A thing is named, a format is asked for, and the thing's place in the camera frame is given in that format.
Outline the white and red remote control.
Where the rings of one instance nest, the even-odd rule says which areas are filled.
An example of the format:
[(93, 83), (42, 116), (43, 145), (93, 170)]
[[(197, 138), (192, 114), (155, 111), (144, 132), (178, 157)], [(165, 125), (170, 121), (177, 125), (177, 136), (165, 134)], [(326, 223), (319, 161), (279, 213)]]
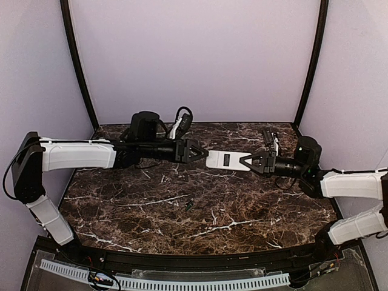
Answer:
[(240, 163), (240, 158), (249, 155), (250, 153), (247, 152), (210, 150), (206, 158), (206, 167), (210, 169), (249, 172), (250, 168)]

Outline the green black battery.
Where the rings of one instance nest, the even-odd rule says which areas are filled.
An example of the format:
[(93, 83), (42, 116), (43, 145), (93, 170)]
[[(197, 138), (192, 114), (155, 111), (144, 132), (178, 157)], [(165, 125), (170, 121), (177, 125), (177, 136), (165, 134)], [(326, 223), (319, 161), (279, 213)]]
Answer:
[(189, 211), (192, 207), (193, 207), (193, 200), (190, 200), (187, 204), (186, 204), (186, 207), (185, 207), (185, 211)]

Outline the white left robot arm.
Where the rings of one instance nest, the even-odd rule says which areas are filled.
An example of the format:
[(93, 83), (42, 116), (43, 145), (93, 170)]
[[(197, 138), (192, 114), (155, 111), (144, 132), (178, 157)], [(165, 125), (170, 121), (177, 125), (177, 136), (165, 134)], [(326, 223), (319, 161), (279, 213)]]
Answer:
[(185, 139), (193, 115), (177, 115), (167, 128), (155, 112), (141, 111), (118, 139), (69, 140), (26, 134), (17, 154), (7, 167), (12, 175), (10, 199), (25, 205), (60, 246), (78, 241), (70, 224), (48, 197), (42, 185), (45, 172), (67, 169), (127, 169), (142, 159), (188, 164), (208, 157), (198, 142)]

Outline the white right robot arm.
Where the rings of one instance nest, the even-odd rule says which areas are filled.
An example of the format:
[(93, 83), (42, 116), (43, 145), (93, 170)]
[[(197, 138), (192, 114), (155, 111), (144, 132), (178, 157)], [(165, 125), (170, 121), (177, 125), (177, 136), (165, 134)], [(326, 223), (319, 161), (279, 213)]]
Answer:
[(240, 158), (240, 163), (260, 176), (297, 179), (300, 189), (311, 198), (370, 198), (381, 205), (350, 218), (330, 222), (315, 236), (325, 247), (387, 231), (387, 170), (322, 170), (322, 147), (309, 136), (300, 136), (293, 158), (274, 152), (259, 152)]

